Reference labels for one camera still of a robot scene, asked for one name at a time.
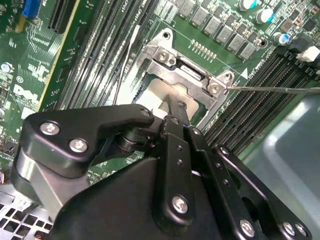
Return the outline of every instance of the capacitor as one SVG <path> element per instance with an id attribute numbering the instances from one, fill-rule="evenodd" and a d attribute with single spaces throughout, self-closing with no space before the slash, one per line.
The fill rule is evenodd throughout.
<path id="1" fill-rule="evenodd" d="M 286 33 L 276 32 L 272 37 L 273 41 L 279 45 L 286 45 L 290 41 L 290 35 Z"/>
<path id="2" fill-rule="evenodd" d="M 257 5 L 257 0 L 240 0 L 238 7 L 241 11 L 248 11 Z"/>
<path id="3" fill-rule="evenodd" d="M 266 24 L 270 23 L 274 16 L 274 11 L 271 8 L 264 8 L 256 12 L 255 20 L 258 24 Z"/>
<path id="4" fill-rule="evenodd" d="M 3 119 L 5 117 L 5 111 L 0 108 L 0 119 Z"/>

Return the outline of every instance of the ram slot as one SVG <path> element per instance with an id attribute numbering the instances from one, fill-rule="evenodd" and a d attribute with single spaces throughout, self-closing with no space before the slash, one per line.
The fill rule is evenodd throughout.
<path id="1" fill-rule="evenodd" d="M 307 85 L 308 80 L 304 78 L 302 81 L 299 79 L 297 84 L 294 84 L 296 88 L 303 88 Z M 243 140 L 239 141 L 237 145 L 233 147 L 233 152 L 235 154 L 240 154 L 247 146 L 252 142 L 252 140 L 259 134 L 261 134 L 264 129 L 271 123 L 275 117 L 281 113 L 282 110 L 295 98 L 294 94 L 285 94 L 283 93 L 280 99 L 274 104 L 274 108 L 269 109 L 265 116 L 260 120 L 260 122 L 251 129 L 245 136 L 243 136 Z"/>
<path id="2" fill-rule="evenodd" d="M 247 86 L 261 86 L 281 62 L 282 59 L 273 53 L 255 76 L 248 81 Z M 221 134 L 227 124 L 242 110 L 253 95 L 254 92 L 239 92 L 235 96 L 229 107 L 205 134 L 209 143 L 212 143 Z"/>
<path id="3" fill-rule="evenodd" d="M 280 87 L 290 88 L 300 77 L 301 76 L 297 74 L 296 71 L 293 71 L 287 77 L 288 81 L 281 84 Z M 268 111 L 275 105 L 282 95 L 283 93 L 281 92 L 270 92 L 268 97 L 262 102 L 262 105 L 257 108 L 251 116 L 247 117 L 238 125 L 237 133 L 227 142 L 228 147 L 230 149 L 234 149 L 234 147 L 258 124 L 259 121 L 261 121 L 262 118 L 269 118 L 267 115 Z"/>
<path id="4" fill-rule="evenodd" d="M 279 83 L 283 78 L 286 77 L 286 74 L 293 68 L 291 65 L 282 64 L 279 68 L 273 71 L 266 79 L 264 84 L 261 86 L 275 86 L 279 87 Z M 228 127 L 223 130 L 215 142 L 225 143 L 229 138 L 233 138 L 233 134 L 238 131 L 241 123 L 246 118 L 251 118 L 254 114 L 256 108 L 260 107 L 260 104 L 263 103 L 264 99 L 270 94 L 270 92 L 254 92 L 250 101 L 241 109 L 241 111 L 235 116 L 229 123 Z"/>
<path id="5" fill-rule="evenodd" d="M 158 5 L 158 2 L 159 2 L 158 0 L 155 0 L 155 1 L 149 1 L 147 4 L 145 4 L 148 7 L 146 9 L 146 12 L 142 14 L 142 19 L 140 20 L 140 23 L 139 23 L 140 30 L 133 44 L 134 46 L 143 37 L 142 33 L 143 31 L 145 31 L 145 27 L 149 23 L 150 18 Z M 108 89 L 107 93 L 105 90 L 102 91 L 102 96 L 100 96 L 99 102 L 97 103 L 98 106 L 104 106 L 106 104 L 108 98 L 110 97 L 110 92 L 111 92 L 110 90 L 112 90 L 112 88 L 116 85 L 116 82 L 114 81 L 117 81 L 118 79 L 114 78 L 113 76 L 117 74 L 117 72 L 120 70 L 122 66 L 128 45 L 129 45 L 129 42 L 126 41 L 125 46 L 123 47 L 122 51 L 119 53 L 119 57 L 115 56 L 115 58 L 111 61 L 111 63 L 114 63 L 112 64 L 112 68 L 108 71 L 112 73 L 112 77 L 110 78 L 111 81 L 109 81 L 109 84 L 106 86 L 106 89 Z"/>
<path id="6" fill-rule="evenodd" d="M 83 84 L 75 91 L 69 108 L 81 108 L 86 100 L 87 94 L 90 94 L 99 86 L 95 81 L 96 71 L 99 69 L 99 65 L 101 61 L 103 61 L 104 56 L 108 53 L 108 46 L 113 43 L 132 2 L 133 0 L 130 2 L 128 2 L 128 0 L 116 1 L 105 26 L 98 29 L 100 36 L 93 47 L 88 63 L 81 75 Z"/>
<path id="7" fill-rule="evenodd" d="M 79 50 L 79 57 L 77 57 L 77 60 L 73 65 L 61 94 L 63 97 L 60 98 L 58 103 L 59 109 L 70 108 L 71 100 L 73 100 L 73 96 L 75 96 L 76 89 L 84 84 L 85 80 L 82 79 L 81 76 L 86 70 L 85 66 L 88 64 L 93 49 L 99 40 L 101 29 L 103 29 L 109 20 L 109 15 L 113 9 L 114 3 L 115 0 L 105 0 L 101 1 L 97 7 L 96 14 L 93 17 L 94 21 L 92 21 L 92 24 L 89 28 L 89 33 L 87 34 L 86 39 Z"/>

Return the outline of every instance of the chip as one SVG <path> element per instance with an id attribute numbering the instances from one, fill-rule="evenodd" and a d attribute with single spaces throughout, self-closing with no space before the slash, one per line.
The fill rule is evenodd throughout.
<path id="1" fill-rule="evenodd" d="M 229 27 L 231 27 L 231 25 L 234 23 L 234 21 L 236 20 L 237 18 L 233 15 L 230 15 L 227 20 L 225 21 L 225 24 Z"/>
<path id="2" fill-rule="evenodd" d="M 293 13 L 290 15 L 289 18 L 290 18 L 292 21 L 294 21 L 294 20 L 296 20 L 296 18 L 299 16 L 299 14 L 300 14 L 300 12 L 295 9 L 295 10 L 293 11 Z"/>
<path id="3" fill-rule="evenodd" d="M 203 0 L 201 6 L 207 9 L 210 3 L 211 3 L 211 0 Z"/>
<path id="4" fill-rule="evenodd" d="M 235 37 L 232 39 L 232 41 L 228 45 L 228 49 L 232 52 L 237 52 L 242 44 L 244 43 L 245 39 L 240 36 L 239 34 L 235 35 Z"/>
<path id="5" fill-rule="evenodd" d="M 288 33 L 290 29 L 293 27 L 293 23 L 290 19 L 284 20 L 284 22 L 281 24 L 280 29 L 284 31 L 285 33 Z"/>
<path id="6" fill-rule="evenodd" d="M 214 11 L 213 15 L 219 18 L 223 12 L 224 12 L 224 8 L 222 6 L 218 6 Z"/>
<path id="7" fill-rule="evenodd" d="M 253 33 L 251 33 L 251 35 L 249 36 L 248 41 L 249 41 L 250 43 L 254 43 L 255 40 L 257 39 L 257 37 L 258 37 L 258 34 L 257 34 L 256 32 L 253 32 Z"/>
<path id="8" fill-rule="evenodd" d="M 87 28 L 84 26 L 79 26 L 74 35 L 73 41 L 81 41 L 84 39 L 87 32 Z"/>
<path id="9" fill-rule="evenodd" d="M 209 14 L 209 12 L 207 10 L 205 10 L 203 7 L 200 7 L 194 14 L 194 16 L 191 19 L 191 22 L 199 27 L 204 20 L 206 19 L 207 15 Z"/>
<path id="10" fill-rule="evenodd" d="M 244 25 L 243 23 L 241 23 L 241 25 L 238 27 L 238 29 L 236 30 L 236 32 L 237 32 L 238 34 L 242 35 L 246 29 L 247 29 L 247 26 Z"/>
<path id="11" fill-rule="evenodd" d="M 208 35 L 213 35 L 219 29 L 220 25 L 221 21 L 213 16 L 203 31 Z"/>
<path id="12" fill-rule="evenodd" d="M 307 31 L 307 32 L 311 32 L 316 26 L 316 23 L 309 19 L 308 21 L 305 22 L 305 24 L 303 25 L 303 28 Z"/>
<path id="13" fill-rule="evenodd" d="M 225 44 L 233 32 L 234 31 L 230 27 L 224 26 L 221 32 L 216 37 L 216 40 L 221 44 Z"/>

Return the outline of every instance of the black ram slot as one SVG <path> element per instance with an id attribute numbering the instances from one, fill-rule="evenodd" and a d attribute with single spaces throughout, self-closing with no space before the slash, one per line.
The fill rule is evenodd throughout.
<path id="1" fill-rule="evenodd" d="M 277 71 L 274 71 L 266 82 L 262 86 L 275 86 L 279 87 L 279 82 L 282 78 L 291 70 L 290 65 L 281 65 Z M 234 117 L 230 123 L 229 127 L 223 130 L 223 134 L 216 139 L 218 143 L 225 143 L 229 138 L 233 138 L 233 134 L 238 131 L 241 122 L 245 118 L 252 118 L 252 114 L 256 108 L 260 108 L 260 104 L 264 102 L 264 99 L 270 94 L 270 92 L 254 92 L 250 101 L 241 109 L 236 117 Z"/>
<path id="2" fill-rule="evenodd" d="M 272 73 L 272 70 L 275 69 L 279 62 L 282 59 L 273 53 L 269 60 L 261 67 L 260 71 L 255 74 L 255 76 L 249 80 L 247 86 L 260 86 L 265 82 L 267 77 Z M 219 134 L 224 130 L 226 125 L 229 123 L 233 117 L 238 114 L 243 106 L 250 100 L 253 96 L 253 92 L 239 92 L 231 105 L 226 109 L 226 111 L 219 117 L 217 122 L 212 126 L 212 128 L 206 134 L 206 139 L 209 143 L 212 143 Z"/>
<path id="3" fill-rule="evenodd" d="M 58 34 L 63 34 L 67 28 L 75 3 L 76 0 L 56 0 L 48 28 Z"/>
<path id="4" fill-rule="evenodd" d="M 308 80 L 305 79 L 304 81 L 301 81 L 301 79 L 298 80 L 300 83 L 298 85 L 295 85 L 296 88 L 303 88 L 307 85 Z M 233 152 L 235 154 L 240 154 L 252 141 L 260 135 L 264 129 L 271 123 L 272 120 L 275 119 L 275 117 L 281 113 L 281 111 L 295 98 L 294 94 L 285 94 L 283 93 L 282 96 L 278 99 L 277 102 L 275 102 L 272 109 L 270 109 L 266 113 L 266 117 L 262 118 L 261 121 L 257 124 L 256 127 L 254 127 L 250 132 L 248 132 L 244 137 L 243 141 L 238 142 L 236 146 L 233 147 Z"/>
<path id="5" fill-rule="evenodd" d="M 280 87 L 293 87 L 293 83 L 300 77 L 301 76 L 298 75 L 296 71 L 293 71 L 287 78 L 289 81 L 281 84 Z M 279 99 L 282 95 L 283 93 L 281 92 L 270 92 L 265 101 L 262 102 L 262 105 L 255 110 L 254 116 L 245 118 L 239 124 L 238 128 L 241 128 L 242 131 L 237 131 L 237 133 L 230 138 L 230 141 L 228 141 L 230 149 L 233 149 L 235 145 L 237 145 L 244 136 L 261 121 L 262 118 L 269 117 L 267 116 L 267 112 L 275 105 L 275 100 Z"/>
<path id="6" fill-rule="evenodd" d="M 247 86 L 299 88 L 312 80 L 305 71 L 285 54 L 276 50 Z M 208 143 L 225 144 L 239 154 L 261 134 L 265 127 L 295 97 L 280 92 L 240 92 L 227 110 L 206 133 Z"/>
<path id="7" fill-rule="evenodd" d="M 94 91 L 98 86 L 98 82 L 96 81 L 96 78 L 90 83 L 89 89 L 85 89 L 86 83 L 88 80 L 88 77 L 90 76 L 91 71 L 93 70 L 93 67 L 95 65 L 95 62 L 98 60 L 98 56 L 102 51 L 104 43 L 109 38 L 110 34 L 115 31 L 112 31 L 112 28 L 114 26 L 115 20 L 117 19 L 117 16 L 119 14 L 124 14 L 121 11 L 121 6 L 125 4 L 125 0 L 122 1 L 115 1 L 115 4 L 113 6 L 113 10 L 110 11 L 110 16 L 108 19 L 106 19 L 102 31 L 99 32 L 99 36 L 96 38 L 96 42 L 93 45 L 92 51 L 90 52 L 90 56 L 87 59 L 86 66 L 84 68 L 83 74 L 81 76 L 81 82 L 82 84 L 77 88 L 77 90 L 74 93 L 74 98 L 69 104 L 69 108 L 73 109 L 75 107 L 85 107 L 84 102 L 88 99 L 88 95 L 92 95 L 92 91 Z M 86 92 L 86 97 L 82 97 L 82 93 Z"/>
<path id="8" fill-rule="evenodd" d="M 109 20 L 109 14 L 111 12 L 112 6 L 114 5 L 115 0 L 104 0 L 100 1 L 99 5 L 97 6 L 97 9 L 95 11 L 94 17 L 92 18 L 92 22 L 90 24 L 88 34 L 85 37 L 85 40 L 83 41 L 82 46 L 80 47 L 78 51 L 78 55 L 76 58 L 75 63 L 73 64 L 72 70 L 69 74 L 69 77 L 67 79 L 67 82 L 65 84 L 65 87 L 63 89 L 63 92 L 61 94 L 61 98 L 58 103 L 58 109 L 65 109 L 70 108 L 70 103 L 74 99 L 74 96 L 77 96 L 75 94 L 75 91 L 84 84 L 84 79 L 77 77 L 79 69 L 84 69 L 83 63 L 86 64 L 86 62 L 89 60 L 89 57 L 91 55 L 91 52 L 94 49 L 94 45 L 99 39 L 99 35 L 95 34 L 97 32 L 97 29 L 101 28 L 102 26 L 105 26 L 106 22 Z M 103 12 L 104 6 L 110 6 L 108 7 L 108 11 Z"/>

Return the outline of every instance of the silver screw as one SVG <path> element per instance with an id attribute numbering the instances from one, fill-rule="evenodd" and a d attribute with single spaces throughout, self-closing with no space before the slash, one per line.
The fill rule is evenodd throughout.
<path id="1" fill-rule="evenodd" d="M 247 220 L 242 219 L 240 221 L 240 227 L 244 232 L 244 234 L 247 235 L 248 237 L 253 238 L 255 236 L 255 230 L 252 227 L 251 223 L 248 222 Z"/>
<path id="2" fill-rule="evenodd" d="M 296 223 L 295 224 L 295 227 L 296 227 L 296 229 L 298 229 L 298 231 L 303 235 L 303 236 L 307 236 L 307 232 L 306 232 L 306 230 L 305 230 L 305 228 L 301 225 L 301 224 L 299 224 L 299 223 Z"/>
<path id="3" fill-rule="evenodd" d="M 223 146 L 220 147 L 220 150 L 221 150 L 221 152 L 222 152 L 224 155 L 229 155 L 229 152 L 228 152 L 227 149 L 225 149 Z"/>
<path id="4" fill-rule="evenodd" d="M 57 124 L 54 124 L 52 122 L 45 122 L 40 126 L 40 130 L 45 135 L 57 135 L 60 132 L 60 128 Z"/>
<path id="5" fill-rule="evenodd" d="M 84 153 L 88 149 L 88 145 L 81 139 L 73 139 L 69 147 L 75 153 Z"/>
<path id="6" fill-rule="evenodd" d="M 141 109 L 141 111 L 140 111 L 144 116 L 146 116 L 146 117 L 150 117 L 150 113 L 149 113 L 149 111 L 148 110 L 146 110 L 146 109 Z"/>
<path id="7" fill-rule="evenodd" d="M 180 196 L 174 196 L 172 198 L 172 205 L 174 209 L 180 214 L 186 214 L 188 212 L 188 204 L 186 200 L 184 200 Z"/>
<path id="8" fill-rule="evenodd" d="M 221 92 L 221 87 L 219 85 L 211 85 L 208 87 L 208 91 L 209 93 L 211 93 L 212 95 L 214 94 L 218 94 Z"/>
<path id="9" fill-rule="evenodd" d="M 196 128 L 194 128 L 194 129 L 193 129 L 193 132 L 194 132 L 196 135 L 200 135 L 199 130 L 198 130 L 198 129 L 196 129 Z"/>
<path id="10" fill-rule="evenodd" d="M 291 236 L 296 235 L 295 230 L 294 230 L 294 228 L 291 226 L 290 223 L 284 222 L 284 223 L 283 223 L 283 227 L 284 227 L 285 231 L 286 231 L 288 234 L 290 234 Z"/>

